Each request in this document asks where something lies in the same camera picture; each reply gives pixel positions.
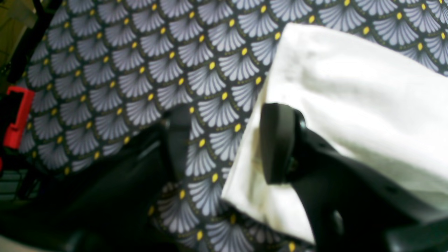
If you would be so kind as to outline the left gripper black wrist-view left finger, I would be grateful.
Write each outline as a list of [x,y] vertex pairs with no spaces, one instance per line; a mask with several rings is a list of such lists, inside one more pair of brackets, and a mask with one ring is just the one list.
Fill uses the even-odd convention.
[[144,246],[147,217],[168,182],[182,179],[189,105],[178,105],[112,155],[69,177],[56,192],[64,207],[64,252],[131,252]]

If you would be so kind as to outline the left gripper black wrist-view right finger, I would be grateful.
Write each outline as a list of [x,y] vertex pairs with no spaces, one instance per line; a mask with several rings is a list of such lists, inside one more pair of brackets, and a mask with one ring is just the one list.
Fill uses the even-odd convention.
[[299,111],[264,104],[261,158],[268,184],[290,184],[317,252],[446,252],[447,209],[358,161],[307,128]]

